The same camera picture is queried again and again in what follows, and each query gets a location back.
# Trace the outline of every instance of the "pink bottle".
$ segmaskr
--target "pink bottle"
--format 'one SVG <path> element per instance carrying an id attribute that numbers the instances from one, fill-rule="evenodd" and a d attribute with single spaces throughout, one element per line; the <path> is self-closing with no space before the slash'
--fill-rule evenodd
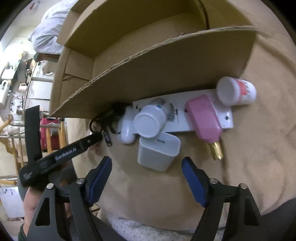
<path id="1" fill-rule="evenodd" d="M 223 159 L 219 143 L 222 127 L 211 101 L 206 95 L 201 95 L 186 102 L 185 108 L 199 139 L 209 144 L 213 158 Z"/>

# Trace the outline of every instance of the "metal bolt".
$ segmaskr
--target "metal bolt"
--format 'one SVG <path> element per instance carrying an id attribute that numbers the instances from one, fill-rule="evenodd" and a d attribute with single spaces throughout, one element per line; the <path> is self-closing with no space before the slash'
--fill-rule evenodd
<path id="1" fill-rule="evenodd" d="M 84 183 L 84 178 L 78 178 L 76 181 L 77 184 L 81 185 Z"/>
<path id="2" fill-rule="evenodd" d="M 240 184 L 240 187 L 241 187 L 242 189 L 248 189 L 248 186 L 247 186 L 245 183 L 241 183 L 241 184 Z"/>
<path id="3" fill-rule="evenodd" d="M 53 189 L 53 187 L 54 187 L 53 183 L 49 183 L 49 184 L 46 185 L 47 189 Z"/>
<path id="4" fill-rule="evenodd" d="M 211 178 L 210 179 L 210 183 L 217 184 L 218 183 L 218 180 L 216 178 Z"/>

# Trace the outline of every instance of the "cardboard box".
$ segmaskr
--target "cardboard box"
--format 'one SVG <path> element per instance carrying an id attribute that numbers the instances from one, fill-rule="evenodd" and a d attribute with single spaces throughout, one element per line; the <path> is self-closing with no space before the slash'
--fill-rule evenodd
<path id="1" fill-rule="evenodd" d="M 115 101 L 213 88 L 224 75 L 239 77 L 256 30 L 226 0 L 202 3 L 79 0 L 57 40 L 66 48 L 51 115 L 93 118 Z"/>

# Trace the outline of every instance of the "gold bottle cap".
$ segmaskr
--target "gold bottle cap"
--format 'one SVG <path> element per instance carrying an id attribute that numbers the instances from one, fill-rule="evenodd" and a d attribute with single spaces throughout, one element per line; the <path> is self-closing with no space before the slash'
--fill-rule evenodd
<path id="1" fill-rule="evenodd" d="M 214 160 L 222 160 L 223 152 L 219 142 L 209 144 Z"/>

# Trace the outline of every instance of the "blue gripper pad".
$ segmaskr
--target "blue gripper pad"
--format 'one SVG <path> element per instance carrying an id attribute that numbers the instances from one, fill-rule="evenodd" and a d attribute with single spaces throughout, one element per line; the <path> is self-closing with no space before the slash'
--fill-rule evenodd
<path id="1" fill-rule="evenodd" d="M 87 174 L 85 178 L 85 199 L 90 207 L 100 199 L 111 170 L 111 158 L 104 156 L 97 168 L 90 170 Z"/>
<path id="2" fill-rule="evenodd" d="M 190 157 L 182 160 L 182 172 L 185 176 L 195 201 L 205 207 L 208 203 L 209 177 L 204 170 L 198 169 Z"/>

